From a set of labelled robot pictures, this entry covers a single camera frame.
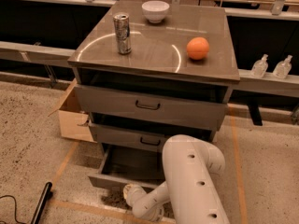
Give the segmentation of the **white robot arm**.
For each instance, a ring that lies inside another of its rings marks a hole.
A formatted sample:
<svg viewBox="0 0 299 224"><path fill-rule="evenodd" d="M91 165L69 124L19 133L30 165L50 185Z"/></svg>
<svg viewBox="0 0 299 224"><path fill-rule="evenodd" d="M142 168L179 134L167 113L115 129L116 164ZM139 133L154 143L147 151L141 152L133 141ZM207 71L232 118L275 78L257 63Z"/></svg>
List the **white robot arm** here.
<svg viewBox="0 0 299 224"><path fill-rule="evenodd" d="M225 168L225 158L214 145L178 134L170 137L162 152L165 181L151 192L137 184L123 188L133 215L159 222L164 204L171 203L176 224L230 224L211 179Z"/></svg>

